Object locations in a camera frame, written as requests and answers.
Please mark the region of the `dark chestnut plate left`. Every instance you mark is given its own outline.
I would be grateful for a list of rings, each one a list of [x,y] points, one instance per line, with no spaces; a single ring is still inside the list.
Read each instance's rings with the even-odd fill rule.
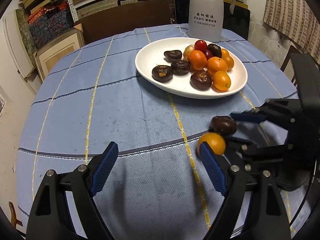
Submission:
[[[173,68],[167,65],[157,65],[152,69],[152,77],[159,82],[167,82],[171,80],[173,74]]]

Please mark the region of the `small orange kumquat back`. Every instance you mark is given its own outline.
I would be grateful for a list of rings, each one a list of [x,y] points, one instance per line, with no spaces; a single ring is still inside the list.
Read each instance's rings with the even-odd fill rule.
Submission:
[[[221,57],[224,59],[229,56],[229,52],[226,49],[221,48]]]

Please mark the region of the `brown wooden chair back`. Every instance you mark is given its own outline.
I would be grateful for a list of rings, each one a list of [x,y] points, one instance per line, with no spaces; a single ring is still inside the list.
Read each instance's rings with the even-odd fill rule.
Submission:
[[[173,0],[150,0],[120,5],[74,23],[86,44],[142,27],[167,25],[175,16]]]

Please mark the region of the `dark red apple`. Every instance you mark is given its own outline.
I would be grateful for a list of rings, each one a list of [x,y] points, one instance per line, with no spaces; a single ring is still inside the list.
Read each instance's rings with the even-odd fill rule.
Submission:
[[[206,56],[206,59],[209,60],[210,58],[212,58],[214,55],[212,54],[212,52],[208,49],[206,49],[206,51],[204,52],[204,55]]]

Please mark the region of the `large orange tangerine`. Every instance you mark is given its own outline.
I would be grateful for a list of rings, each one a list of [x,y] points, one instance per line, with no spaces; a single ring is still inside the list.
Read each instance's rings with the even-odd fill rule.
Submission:
[[[200,50],[193,50],[188,55],[188,61],[194,70],[203,70],[207,65],[207,58]]]

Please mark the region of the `orange tangerine on plate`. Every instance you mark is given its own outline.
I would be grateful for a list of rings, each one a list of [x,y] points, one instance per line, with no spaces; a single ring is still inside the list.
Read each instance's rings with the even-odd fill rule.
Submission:
[[[234,67],[234,60],[233,58],[228,55],[228,56],[224,56],[222,57],[222,59],[225,61],[225,63],[227,64],[227,68],[228,68],[228,72],[231,71]]]

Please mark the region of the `tan beige fruit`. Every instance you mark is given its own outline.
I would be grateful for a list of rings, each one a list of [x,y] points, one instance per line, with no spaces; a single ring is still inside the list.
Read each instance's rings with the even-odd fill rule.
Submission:
[[[187,61],[189,54],[190,54],[192,51],[194,51],[194,50],[195,50],[194,45],[191,44],[191,45],[187,46],[187,47],[185,48],[184,52],[183,52],[183,59],[184,59],[185,61]]]

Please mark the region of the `striped beige curtain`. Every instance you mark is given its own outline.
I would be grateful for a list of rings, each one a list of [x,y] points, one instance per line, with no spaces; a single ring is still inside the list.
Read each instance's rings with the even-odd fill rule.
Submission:
[[[305,0],[266,0],[263,22],[319,62],[319,22]]]

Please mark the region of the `small red tomato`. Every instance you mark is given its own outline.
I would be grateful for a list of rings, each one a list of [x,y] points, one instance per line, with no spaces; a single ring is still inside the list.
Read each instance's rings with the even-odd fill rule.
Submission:
[[[199,50],[203,53],[207,50],[207,43],[204,40],[197,40],[194,44],[195,50]]]

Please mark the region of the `blue checked tablecloth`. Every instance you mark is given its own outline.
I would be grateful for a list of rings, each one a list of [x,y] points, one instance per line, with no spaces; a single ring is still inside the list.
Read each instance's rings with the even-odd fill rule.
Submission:
[[[119,157],[95,196],[114,238],[203,239],[223,197],[196,156],[200,135],[214,116],[297,92],[268,57],[229,30],[221,46],[248,72],[237,94],[215,100],[170,95],[136,72],[141,48],[187,32],[187,24],[136,29],[90,43],[53,67],[20,138],[16,210],[23,224],[49,169],[71,172],[114,141]]]

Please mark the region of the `white oval plate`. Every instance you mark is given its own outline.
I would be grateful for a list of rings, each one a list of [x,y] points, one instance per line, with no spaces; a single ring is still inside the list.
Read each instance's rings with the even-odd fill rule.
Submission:
[[[144,46],[136,55],[135,65],[139,74],[154,86],[171,94],[192,99],[215,99],[233,95],[244,88],[248,80],[247,69],[241,60],[232,52],[234,67],[228,73],[231,78],[231,87],[226,92],[221,92],[213,87],[208,90],[199,90],[191,85],[191,73],[186,75],[174,75],[167,82],[156,81],[152,77],[152,69],[157,65],[169,65],[165,60],[164,52],[167,50],[184,49],[197,41],[190,37],[171,37],[154,41]]]

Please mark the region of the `dark chestnut with tuft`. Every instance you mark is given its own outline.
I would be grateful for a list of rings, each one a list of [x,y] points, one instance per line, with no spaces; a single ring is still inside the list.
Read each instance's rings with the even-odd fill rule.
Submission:
[[[212,53],[214,57],[219,57],[219,58],[222,57],[222,51],[219,45],[210,43],[208,44],[207,49]]]

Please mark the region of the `dark wooden chair right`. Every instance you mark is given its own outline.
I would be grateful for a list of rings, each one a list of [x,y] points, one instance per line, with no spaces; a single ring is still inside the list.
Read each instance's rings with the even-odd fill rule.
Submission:
[[[287,51],[285,59],[281,65],[280,70],[287,75],[287,77],[291,80],[294,86],[297,85],[297,80],[295,78],[295,73],[293,70],[292,62],[291,62],[291,55],[292,54],[299,54],[299,50],[291,45]]]

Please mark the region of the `orange kumquat front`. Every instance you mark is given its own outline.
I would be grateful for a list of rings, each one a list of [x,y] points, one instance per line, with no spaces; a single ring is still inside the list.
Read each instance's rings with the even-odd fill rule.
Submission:
[[[224,71],[218,71],[213,75],[213,86],[220,91],[227,91],[231,87],[231,78]]]

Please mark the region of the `smooth dark purple chestnut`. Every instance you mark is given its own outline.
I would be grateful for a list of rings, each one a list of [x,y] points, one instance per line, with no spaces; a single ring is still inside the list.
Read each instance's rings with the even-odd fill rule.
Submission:
[[[236,122],[228,116],[215,116],[210,122],[210,129],[221,136],[233,135],[238,127]]]

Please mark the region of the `white thermos jug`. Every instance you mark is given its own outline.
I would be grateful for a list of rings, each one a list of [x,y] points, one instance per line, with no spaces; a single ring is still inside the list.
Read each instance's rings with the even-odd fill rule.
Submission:
[[[236,0],[229,6],[234,12]],[[223,26],[223,0],[190,0],[188,35],[210,42],[220,42]]]

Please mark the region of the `beige framed cabinet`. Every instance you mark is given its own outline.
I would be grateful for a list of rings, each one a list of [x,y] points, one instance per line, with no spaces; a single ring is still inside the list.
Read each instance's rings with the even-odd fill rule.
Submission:
[[[82,28],[73,27],[37,50],[34,53],[34,58],[41,82],[62,57],[84,45]]]

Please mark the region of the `yellow orange fruit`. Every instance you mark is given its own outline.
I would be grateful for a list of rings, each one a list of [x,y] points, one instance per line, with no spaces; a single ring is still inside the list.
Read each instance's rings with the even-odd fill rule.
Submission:
[[[226,143],[225,140],[221,135],[218,133],[214,132],[208,132],[204,133],[203,135],[200,136],[198,143],[197,143],[197,148],[196,148],[196,153],[199,155],[200,154],[200,145],[203,142],[207,142],[210,148],[213,150],[213,152],[216,155],[223,155],[226,149]]]

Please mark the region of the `dark chestnut carved gold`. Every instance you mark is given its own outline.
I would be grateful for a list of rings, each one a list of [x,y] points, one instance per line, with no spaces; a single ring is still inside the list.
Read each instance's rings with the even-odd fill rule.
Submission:
[[[180,60],[182,58],[182,55],[183,54],[180,50],[167,50],[164,52],[165,60],[168,63]]]

